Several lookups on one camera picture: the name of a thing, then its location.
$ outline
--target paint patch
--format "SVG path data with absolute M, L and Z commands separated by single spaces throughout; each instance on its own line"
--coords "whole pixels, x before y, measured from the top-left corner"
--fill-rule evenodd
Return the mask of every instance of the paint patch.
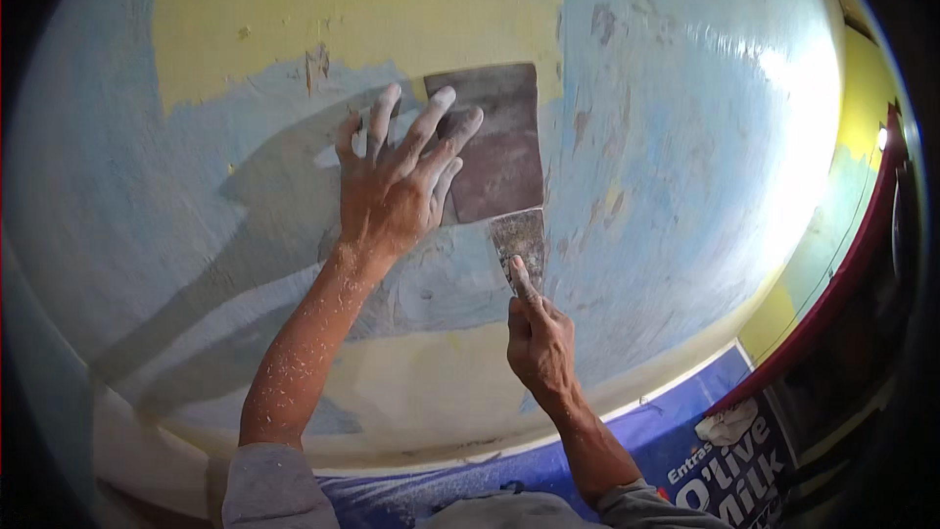
M 614 36 L 614 24 L 617 18 L 610 11 L 610 3 L 595 4 L 594 14 L 590 19 L 590 34 L 598 37 L 602 46 L 606 46 Z
M 562 0 L 154 0 L 164 114 L 323 43 L 352 69 L 392 60 L 406 76 L 532 61 L 541 102 L 561 96 Z M 232 41 L 250 21 L 250 40 Z
M 578 111 L 574 115 L 574 151 L 578 151 L 578 147 L 585 137 L 588 122 L 590 122 L 590 111 Z

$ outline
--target left hand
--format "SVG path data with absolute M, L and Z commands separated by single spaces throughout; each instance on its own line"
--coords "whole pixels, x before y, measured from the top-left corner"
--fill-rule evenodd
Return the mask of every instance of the left hand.
M 336 140 L 341 169 L 339 244 L 351 246 L 386 269 L 441 224 L 450 183 L 464 165 L 457 155 L 483 122 L 483 112 L 472 109 L 457 123 L 449 123 L 452 129 L 422 157 L 457 97 L 447 86 L 430 98 L 401 145 L 391 149 L 385 138 L 400 96 L 401 88 L 389 84 L 372 106 L 365 158 L 359 158 L 352 146 L 362 123 L 358 112 L 343 122 Z

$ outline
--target sleeve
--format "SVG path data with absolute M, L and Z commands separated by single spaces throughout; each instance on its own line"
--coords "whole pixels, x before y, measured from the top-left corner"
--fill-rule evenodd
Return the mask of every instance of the sleeve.
M 675 506 L 656 493 L 643 478 L 607 492 L 598 501 L 601 522 L 615 529 L 628 527 L 696 527 L 731 529 L 709 513 Z
M 304 454 L 281 443 L 252 443 L 235 453 L 222 524 L 236 529 L 339 527 Z

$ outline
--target yellow paint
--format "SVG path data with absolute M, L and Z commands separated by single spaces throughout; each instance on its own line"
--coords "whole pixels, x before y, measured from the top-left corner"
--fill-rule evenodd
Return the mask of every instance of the yellow paint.
M 418 86 L 415 80 L 432 72 L 533 61 L 545 102 L 561 96 L 555 36 L 561 2 L 154 0 L 164 113 L 218 96 L 229 81 L 302 57 L 320 42 L 333 62 L 361 68 L 391 60 Z
M 893 103 L 897 93 L 878 46 L 846 28 L 845 94 L 836 143 L 847 146 L 852 159 L 868 158 L 872 170 L 881 163 L 878 123 L 887 123 L 887 103 Z
M 796 327 L 790 294 L 778 281 L 738 333 L 741 345 L 755 365 L 766 360 Z

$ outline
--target finger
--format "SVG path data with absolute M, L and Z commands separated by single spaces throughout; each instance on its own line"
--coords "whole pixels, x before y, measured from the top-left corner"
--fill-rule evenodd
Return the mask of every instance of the finger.
M 430 195 L 431 220 L 435 225 L 441 224 L 441 218 L 444 217 L 444 202 L 447 200 L 447 193 L 450 191 L 450 183 L 453 182 L 461 168 L 464 167 L 464 160 L 454 158 L 450 161 L 441 175 L 437 177 L 437 184 Z
M 528 341 L 532 337 L 532 326 L 523 313 L 512 313 L 507 321 L 510 328 L 510 340 Z
M 366 132 L 366 159 L 373 163 L 379 158 L 379 151 L 385 143 L 385 138 L 388 137 L 388 124 L 392 117 L 392 110 L 400 97 L 401 87 L 392 83 L 385 87 L 372 105 L 369 113 L 369 130 Z
M 452 159 L 455 159 L 470 139 L 476 135 L 479 126 L 483 123 L 483 111 L 474 107 L 463 115 L 463 118 L 441 140 L 427 158 L 417 163 L 417 170 L 433 177 L 441 173 Z
M 506 324 L 510 330 L 510 346 L 507 348 L 507 354 L 511 355 L 513 348 L 524 352 L 528 340 L 532 338 L 532 325 L 525 318 L 522 300 L 515 297 L 510 299 L 510 314 Z
M 522 300 L 525 317 L 532 321 L 536 318 L 547 318 L 544 305 L 541 303 L 541 294 L 532 285 L 528 277 L 528 270 L 525 268 L 523 258 L 513 255 L 510 262 L 510 275 L 512 276 L 512 286 Z
M 564 318 L 566 315 L 555 306 L 555 303 L 551 300 L 548 300 L 546 297 L 541 298 L 541 305 L 545 308 L 545 311 L 548 313 L 548 316 L 552 318 L 553 321 L 558 321 Z
M 352 145 L 353 135 L 359 131 L 361 123 L 362 119 L 359 118 L 359 113 L 352 111 L 339 126 L 339 131 L 336 134 L 336 156 L 339 158 L 339 163 L 342 166 L 348 167 L 359 159 Z
M 454 92 L 453 88 L 449 86 L 441 88 L 430 98 L 428 106 L 418 115 L 415 123 L 412 123 L 404 141 L 395 150 L 392 157 L 395 173 L 399 179 L 404 178 L 415 169 L 421 150 L 428 144 L 434 130 L 437 128 L 437 124 L 441 121 L 441 117 L 454 104 L 456 98 L 457 93 Z

